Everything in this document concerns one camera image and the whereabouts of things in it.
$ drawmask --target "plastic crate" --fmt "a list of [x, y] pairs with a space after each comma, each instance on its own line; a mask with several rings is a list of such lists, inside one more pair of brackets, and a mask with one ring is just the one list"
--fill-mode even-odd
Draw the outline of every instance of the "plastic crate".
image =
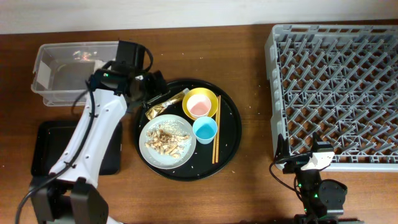
[[[71, 106], [86, 89], [85, 80], [105, 62], [113, 60], [118, 42], [44, 44], [40, 47], [31, 89], [47, 106]], [[78, 105], [84, 104], [84, 97]]]
[[276, 25], [266, 45], [272, 142], [332, 143], [326, 170], [398, 171], [398, 26]]

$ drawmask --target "gold wrapper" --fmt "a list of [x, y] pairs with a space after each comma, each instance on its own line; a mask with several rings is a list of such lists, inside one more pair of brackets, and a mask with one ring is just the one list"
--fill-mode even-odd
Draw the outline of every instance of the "gold wrapper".
[[157, 115], [161, 114], [166, 108], [170, 105], [173, 105], [175, 103], [178, 103], [179, 101], [182, 101], [184, 98], [185, 94], [189, 92], [189, 89], [186, 88], [182, 90], [180, 93], [176, 94], [175, 96], [171, 97], [169, 100], [159, 103], [158, 105], [155, 105], [151, 107], [145, 115], [147, 116], [148, 120], [152, 120], [156, 118]]

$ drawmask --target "pink cup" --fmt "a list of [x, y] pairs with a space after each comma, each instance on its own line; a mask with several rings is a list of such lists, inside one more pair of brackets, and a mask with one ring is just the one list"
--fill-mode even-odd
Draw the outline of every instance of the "pink cup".
[[187, 109], [193, 118], [198, 119], [209, 114], [211, 101], [205, 95], [193, 95], [187, 101]]

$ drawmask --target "black tray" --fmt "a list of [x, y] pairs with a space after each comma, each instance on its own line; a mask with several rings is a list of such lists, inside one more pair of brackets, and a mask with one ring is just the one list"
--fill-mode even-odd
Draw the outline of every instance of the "black tray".
[[[136, 114], [134, 124], [134, 144], [141, 159], [156, 173], [173, 180], [192, 181], [209, 177], [221, 170], [235, 155], [238, 150], [242, 136], [242, 123], [239, 111], [232, 99], [217, 86], [201, 80], [176, 80], [167, 84], [170, 93], [151, 105], [141, 107]], [[168, 100], [170, 97], [181, 92], [185, 88], [194, 89], [204, 87], [213, 91], [217, 96], [221, 95], [221, 123], [220, 123], [220, 148], [217, 164], [211, 163], [213, 153], [213, 142], [203, 145], [197, 142], [195, 152], [184, 165], [175, 169], [159, 169], [150, 165], [139, 150], [139, 136], [144, 126], [149, 122], [145, 112], [153, 105]], [[162, 114], [175, 114], [186, 119], [190, 124], [191, 120], [182, 110], [182, 102], [169, 106]]]
[[[34, 177], [49, 174], [51, 167], [58, 161], [68, 146], [77, 124], [78, 121], [46, 121], [39, 126], [30, 170]], [[112, 175], [119, 172], [122, 131], [122, 124], [119, 123], [106, 149], [99, 169], [100, 175]]]

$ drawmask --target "yellow bowl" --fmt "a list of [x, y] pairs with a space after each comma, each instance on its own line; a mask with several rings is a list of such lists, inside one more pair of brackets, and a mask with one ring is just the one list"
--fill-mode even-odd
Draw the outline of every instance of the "yellow bowl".
[[184, 99], [182, 100], [182, 109], [184, 110], [184, 113], [191, 118], [192, 120], [196, 120], [193, 116], [191, 116], [191, 114], [188, 111], [187, 108], [187, 101], [188, 99], [193, 96], [193, 95], [197, 95], [197, 94], [202, 94], [207, 96], [210, 101], [211, 101], [211, 108], [209, 111], [209, 114], [207, 115], [208, 117], [212, 117], [214, 116], [214, 114], [216, 114], [217, 110], [218, 110], [218, 100], [217, 100], [217, 96], [211, 91], [208, 90], [206, 88], [194, 88], [191, 91], [189, 91], [185, 96]]

